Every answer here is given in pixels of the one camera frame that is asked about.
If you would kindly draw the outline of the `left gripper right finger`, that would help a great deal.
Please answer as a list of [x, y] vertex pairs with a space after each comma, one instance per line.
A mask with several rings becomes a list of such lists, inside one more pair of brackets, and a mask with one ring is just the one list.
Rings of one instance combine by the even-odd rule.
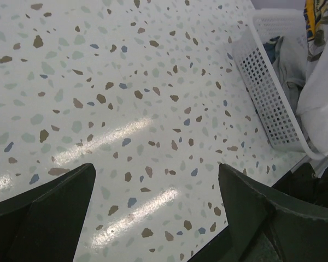
[[328, 208], [220, 164], [220, 193], [235, 261], [328, 261]]

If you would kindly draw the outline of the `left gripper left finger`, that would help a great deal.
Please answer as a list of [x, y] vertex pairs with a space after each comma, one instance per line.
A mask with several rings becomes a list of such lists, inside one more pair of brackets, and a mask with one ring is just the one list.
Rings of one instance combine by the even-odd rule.
[[72, 261], [91, 199], [91, 163], [0, 202], [0, 261]]

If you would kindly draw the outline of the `white printed tank top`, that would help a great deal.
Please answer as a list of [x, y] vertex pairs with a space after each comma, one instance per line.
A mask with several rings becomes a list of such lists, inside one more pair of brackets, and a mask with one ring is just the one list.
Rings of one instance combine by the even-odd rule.
[[328, 156], [328, 1], [306, 1], [306, 84], [297, 114], [313, 146]]

